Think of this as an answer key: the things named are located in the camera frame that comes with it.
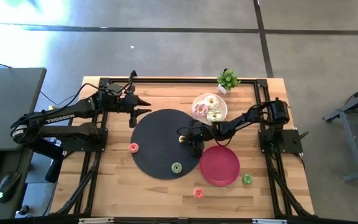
donut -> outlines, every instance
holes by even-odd
[[[210,122],[213,121],[222,121],[223,120],[223,115],[220,111],[218,110],[211,110],[210,112],[208,112],[206,119]]]
[[[128,150],[131,153],[135,153],[139,150],[139,146],[136,143],[132,143],[128,146]]]
[[[242,176],[242,183],[243,184],[252,184],[253,183],[252,176],[249,174],[244,174]]]
[[[195,189],[193,192],[193,196],[196,199],[202,199],[204,197],[204,190],[201,188]]]
[[[219,105],[219,100],[214,95],[209,95],[204,99],[205,104],[208,106],[208,109],[216,109]]]
[[[176,162],[176,163],[172,164],[171,169],[172,169],[172,172],[179,174],[182,170],[182,166],[181,166],[180,162]]]
[[[203,102],[199,102],[193,107],[193,116],[195,118],[205,118],[208,114],[208,107]]]
[[[184,137],[184,136],[179,136],[179,142],[180,142],[180,143],[185,142],[185,137]]]

wooden tabletop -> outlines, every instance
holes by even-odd
[[[98,85],[100,77],[84,77],[83,83]],[[271,99],[279,97],[288,102],[284,81],[281,78],[268,78]],[[135,83],[136,95],[152,104],[153,111],[177,109],[191,114],[193,100],[202,93],[215,93],[221,96],[228,108],[226,121],[229,121],[254,105],[254,87],[241,84],[230,93],[223,95],[217,84],[197,83]],[[92,95],[95,89],[86,86],[80,99]],[[138,122],[146,114],[139,116]],[[128,151],[133,129],[128,125],[128,114],[109,113],[107,128],[109,137],[99,167],[92,217],[198,217],[198,218],[267,218],[273,217],[272,199],[267,178],[266,161],[260,153],[257,131],[253,124],[236,133],[228,147],[238,156],[241,170],[237,180],[226,187],[215,187],[204,180],[197,166],[184,177],[175,180],[158,180],[143,173],[135,164]],[[86,119],[75,119],[79,125]],[[292,129],[293,121],[285,129]],[[206,147],[215,145],[214,141]],[[305,172],[299,158],[283,154],[283,164],[287,185],[302,206],[313,213]],[[53,197],[52,212],[57,211],[69,199],[78,185],[84,152],[74,152],[64,160]],[[241,177],[250,174],[254,183],[244,185]],[[195,188],[204,189],[205,197],[193,197]],[[284,211],[281,190],[277,191],[280,207]],[[85,189],[85,207],[88,187]]]

concrete floor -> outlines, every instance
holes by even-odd
[[[358,30],[358,0],[259,3],[266,29]],[[258,28],[251,0],[0,1],[0,22]],[[295,124],[310,131],[303,147],[316,214],[358,221],[358,181],[342,180],[356,171],[342,126],[321,119],[358,90],[358,35],[267,35],[267,45],[274,77],[285,79]],[[84,75],[136,70],[142,76],[215,76],[229,67],[242,77],[266,77],[259,34],[50,32],[7,26],[0,27],[0,63],[46,67],[42,91],[55,101],[74,94]],[[71,85],[62,88],[62,82]],[[37,108],[49,104],[40,97]],[[41,215],[47,201],[34,204],[31,215]]]

pink frosted donut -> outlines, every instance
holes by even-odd
[[[128,150],[131,153],[135,153],[139,150],[139,146],[136,143],[132,143],[128,146]]]
[[[194,196],[196,199],[203,199],[203,197],[204,197],[204,190],[201,189],[201,188],[195,189],[194,192],[193,192],[193,196]]]
[[[205,103],[197,103],[193,107],[193,116],[195,118],[205,118],[208,114],[208,106]]]

black round mat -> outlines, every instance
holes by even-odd
[[[159,110],[145,116],[135,127],[131,143],[139,145],[132,154],[135,163],[146,174],[162,180],[183,177],[198,164],[190,146],[179,142],[177,129],[187,127],[193,118],[178,110]],[[182,164],[179,174],[172,172],[174,162]]]

